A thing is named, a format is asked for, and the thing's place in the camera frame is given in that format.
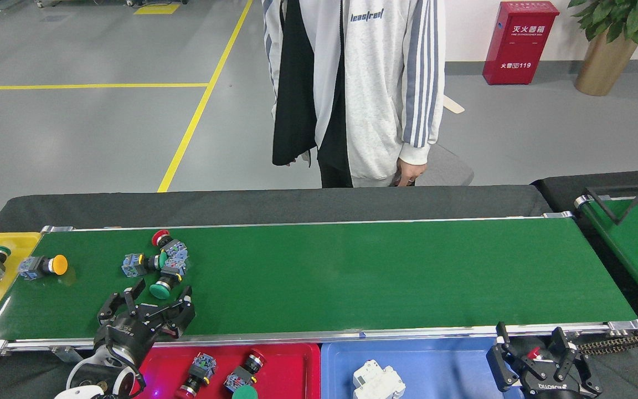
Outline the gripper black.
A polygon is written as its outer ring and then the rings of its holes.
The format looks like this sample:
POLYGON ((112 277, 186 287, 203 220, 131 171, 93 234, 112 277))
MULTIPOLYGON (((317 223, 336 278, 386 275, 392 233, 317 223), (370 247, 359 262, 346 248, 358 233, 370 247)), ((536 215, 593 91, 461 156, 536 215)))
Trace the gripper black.
POLYGON ((185 285, 179 298, 172 305, 153 311, 150 315, 140 313, 135 300, 146 287, 140 278, 122 293, 112 293, 97 313, 100 324, 94 336, 96 356, 106 356, 105 338, 108 337, 116 353, 129 355, 131 362, 141 364, 159 333, 174 339, 180 338, 197 315, 192 302, 193 288, 185 285))
POLYGON ((530 370, 531 359, 514 350, 503 321, 496 324, 496 333, 496 343, 486 358, 499 391, 509 391, 517 385, 524 398, 583 398, 603 393, 588 356, 580 353, 562 328, 552 331, 542 354, 547 366, 537 366, 535 371, 530 370))

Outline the person's left hand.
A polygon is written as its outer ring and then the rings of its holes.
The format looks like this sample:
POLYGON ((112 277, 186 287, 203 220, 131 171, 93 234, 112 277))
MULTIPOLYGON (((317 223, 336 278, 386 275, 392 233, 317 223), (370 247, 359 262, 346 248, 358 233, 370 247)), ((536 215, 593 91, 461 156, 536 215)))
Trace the person's left hand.
POLYGON ((397 174, 393 177, 393 186, 410 187, 414 186, 416 180, 427 170, 427 164, 415 165, 410 162, 397 160, 397 174))

